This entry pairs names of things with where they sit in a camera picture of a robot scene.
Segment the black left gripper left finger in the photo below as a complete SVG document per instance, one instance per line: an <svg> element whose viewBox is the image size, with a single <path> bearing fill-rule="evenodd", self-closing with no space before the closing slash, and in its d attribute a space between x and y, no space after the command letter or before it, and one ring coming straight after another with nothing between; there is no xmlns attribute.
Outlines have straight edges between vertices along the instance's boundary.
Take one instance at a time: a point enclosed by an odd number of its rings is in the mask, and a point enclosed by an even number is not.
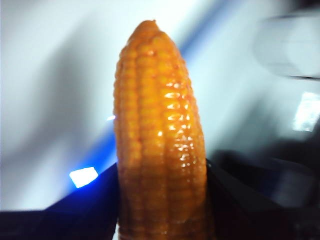
<svg viewBox="0 0 320 240"><path fill-rule="evenodd" d="M44 210L2 211L2 240L111 240L119 214L116 164Z"/></svg>

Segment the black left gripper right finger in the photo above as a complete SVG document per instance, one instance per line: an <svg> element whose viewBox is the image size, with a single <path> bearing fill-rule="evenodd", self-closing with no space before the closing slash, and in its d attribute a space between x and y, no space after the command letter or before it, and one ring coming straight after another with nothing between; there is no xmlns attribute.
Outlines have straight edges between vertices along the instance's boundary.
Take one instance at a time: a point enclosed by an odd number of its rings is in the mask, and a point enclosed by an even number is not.
<svg viewBox="0 0 320 240"><path fill-rule="evenodd" d="M219 240L318 240L318 207L282 207L207 162L214 229Z"/></svg>

